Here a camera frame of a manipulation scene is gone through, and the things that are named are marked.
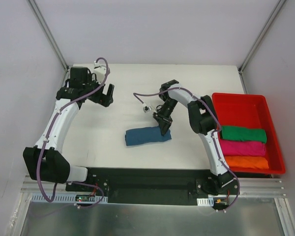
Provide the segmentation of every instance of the orange folded cloth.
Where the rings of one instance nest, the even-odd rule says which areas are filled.
[[[263,156],[225,156],[225,160],[230,168],[269,169],[269,164]]]

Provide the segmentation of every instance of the blue folded cloth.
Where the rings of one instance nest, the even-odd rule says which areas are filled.
[[[161,130],[156,127],[145,127],[138,129],[129,129],[126,131],[125,140],[127,146],[135,146],[147,143],[165,142],[172,139],[171,131],[168,130],[164,136]]]

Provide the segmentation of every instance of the green folded cloth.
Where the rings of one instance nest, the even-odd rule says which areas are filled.
[[[259,141],[266,143],[266,132],[263,129],[248,129],[238,126],[222,126],[222,139],[232,141]]]

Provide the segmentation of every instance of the red tray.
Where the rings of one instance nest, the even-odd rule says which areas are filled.
[[[265,157],[269,169],[232,168],[232,170],[235,172],[284,174],[285,165],[266,98],[262,95],[214,93],[212,100],[221,125],[261,128],[266,132]]]

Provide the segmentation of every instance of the folded cloth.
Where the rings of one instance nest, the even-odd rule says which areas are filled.
[[[269,165],[263,156],[225,156],[230,168],[249,168],[268,170]]]
[[[232,141],[259,141],[266,143],[266,132],[263,129],[248,129],[238,126],[222,126],[222,139]]]
[[[224,156],[265,156],[265,144],[257,141],[229,141],[220,140],[220,145]]]
[[[172,139],[171,131],[168,130],[164,136],[161,130],[156,127],[145,127],[138,129],[129,129],[126,131],[125,140],[127,146],[135,146],[147,143],[165,142]]]

